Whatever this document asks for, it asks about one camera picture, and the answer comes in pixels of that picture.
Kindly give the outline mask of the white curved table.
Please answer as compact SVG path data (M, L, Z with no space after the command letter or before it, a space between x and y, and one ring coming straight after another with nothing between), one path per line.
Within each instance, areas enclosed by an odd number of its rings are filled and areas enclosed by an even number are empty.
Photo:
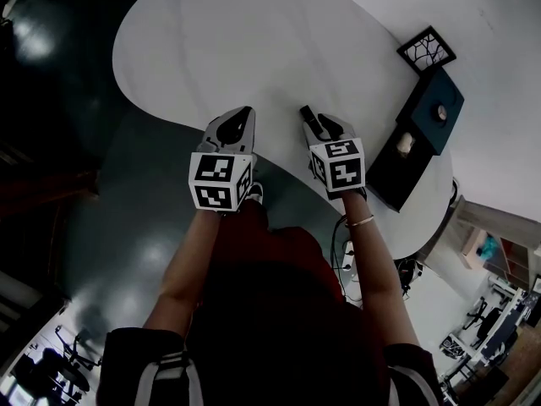
M418 82L397 47L352 0L137 0L112 68L135 106L169 122L205 129L252 107L258 156L322 195L301 107L349 122L372 162Z

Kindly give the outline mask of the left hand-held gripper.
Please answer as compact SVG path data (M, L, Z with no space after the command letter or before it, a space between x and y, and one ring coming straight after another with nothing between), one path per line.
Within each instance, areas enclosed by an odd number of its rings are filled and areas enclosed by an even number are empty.
M253 183L255 110L238 107L212 120L191 154L189 189L197 209L235 212ZM220 147L218 143L237 143Z

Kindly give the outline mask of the dark blue stepped box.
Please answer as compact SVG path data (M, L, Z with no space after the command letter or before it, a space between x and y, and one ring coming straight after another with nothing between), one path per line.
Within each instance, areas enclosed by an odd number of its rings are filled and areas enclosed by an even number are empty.
M436 122L432 107L442 103L447 120ZM433 156L444 150L464 97L444 69L422 76L396 118L396 127L366 174L366 182L376 196L399 212L421 179ZM401 157L396 143L409 132L416 140L408 157Z

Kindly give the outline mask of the person's red garment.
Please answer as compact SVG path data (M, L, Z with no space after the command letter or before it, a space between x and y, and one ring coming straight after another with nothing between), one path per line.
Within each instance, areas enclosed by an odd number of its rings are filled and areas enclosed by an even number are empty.
M307 272L334 300L343 301L337 276L317 240L301 227L270 230L267 211L255 200L244 200L237 213L221 220L212 261L285 263Z

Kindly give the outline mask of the white power strip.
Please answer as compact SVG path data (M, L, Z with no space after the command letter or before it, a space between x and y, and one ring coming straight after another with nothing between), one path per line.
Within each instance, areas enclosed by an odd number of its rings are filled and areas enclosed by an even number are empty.
M354 248L351 240L348 240L343 245L343 257L341 268L345 272L349 272L352 269L352 265L355 261Z

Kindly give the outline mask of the black picture frame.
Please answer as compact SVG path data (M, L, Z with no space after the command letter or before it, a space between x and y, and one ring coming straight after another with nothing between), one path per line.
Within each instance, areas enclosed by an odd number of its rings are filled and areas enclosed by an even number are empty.
M432 26L398 47L396 52L418 75L456 60L456 54Z

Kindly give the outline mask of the person's black striped top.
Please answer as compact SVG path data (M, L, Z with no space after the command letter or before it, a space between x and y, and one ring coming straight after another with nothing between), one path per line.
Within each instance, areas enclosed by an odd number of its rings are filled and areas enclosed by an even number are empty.
M238 354L221 359L216 376L194 359L183 338L169 331L119 328L107 334L96 394L97 406L443 406L431 354L407 343L387 346L373 362L355 359L353 383L326 376L317 381L307 370L294 376L292 355L248 370Z

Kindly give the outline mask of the wooden shelf unit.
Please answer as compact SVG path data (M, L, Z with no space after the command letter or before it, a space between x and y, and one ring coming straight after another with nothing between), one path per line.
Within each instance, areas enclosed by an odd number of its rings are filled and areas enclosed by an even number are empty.
M477 249L488 235L499 248L482 261ZM448 208L429 248L425 264L465 299L489 274L527 291L541 277L541 223L462 196Z

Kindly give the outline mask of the person's right forearm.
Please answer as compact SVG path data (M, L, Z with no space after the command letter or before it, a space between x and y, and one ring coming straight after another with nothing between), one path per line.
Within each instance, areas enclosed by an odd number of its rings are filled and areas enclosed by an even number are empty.
M395 263L367 201L352 190L343 191L341 197L354 248L363 312L384 346L418 346Z

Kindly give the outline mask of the black office chair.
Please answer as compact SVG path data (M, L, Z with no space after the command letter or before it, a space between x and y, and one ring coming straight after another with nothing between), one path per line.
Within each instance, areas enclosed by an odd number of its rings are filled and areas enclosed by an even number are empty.
M477 328L477 340L471 344L472 348L477 347L486 339L489 330L498 321L502 313L502 309L498 306L493 306L490 310L487 310L488 307L489 302L484 297L481 297L474 305L473 310L467 312L467 320L462 326L462 330L466 331L472 326Z

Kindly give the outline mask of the small black rectangular object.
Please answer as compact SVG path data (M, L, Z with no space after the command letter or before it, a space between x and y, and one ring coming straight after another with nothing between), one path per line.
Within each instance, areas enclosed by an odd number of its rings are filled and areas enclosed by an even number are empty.
M301 107L299 112L303 118L303 121L315 134L320 134L322 132L319 120L308 105Z

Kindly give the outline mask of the person's left forearm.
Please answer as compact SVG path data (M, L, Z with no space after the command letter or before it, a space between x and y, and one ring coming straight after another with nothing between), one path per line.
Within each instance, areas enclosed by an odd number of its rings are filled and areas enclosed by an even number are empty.
M196 211L183 242L164 273L145 329L187 336L205 285L220 222L221 216L215 211Z

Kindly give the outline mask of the teal item on shelf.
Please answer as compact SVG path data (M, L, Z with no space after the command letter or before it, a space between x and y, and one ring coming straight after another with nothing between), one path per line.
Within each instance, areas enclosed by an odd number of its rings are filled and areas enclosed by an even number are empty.
M482 261L488 261L493 258L499 248L497 239L492 235L488 235L483 244L478 247L477 255Z

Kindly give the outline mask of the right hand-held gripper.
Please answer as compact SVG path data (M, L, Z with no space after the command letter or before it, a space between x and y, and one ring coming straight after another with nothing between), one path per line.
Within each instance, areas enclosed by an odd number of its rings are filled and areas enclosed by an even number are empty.
M319 113L317 118L303 121L303 133L311 170L329 200L338 199L343 191L359 191L365 186L363 144L350 123ZM326 142L326 133L334 141Z

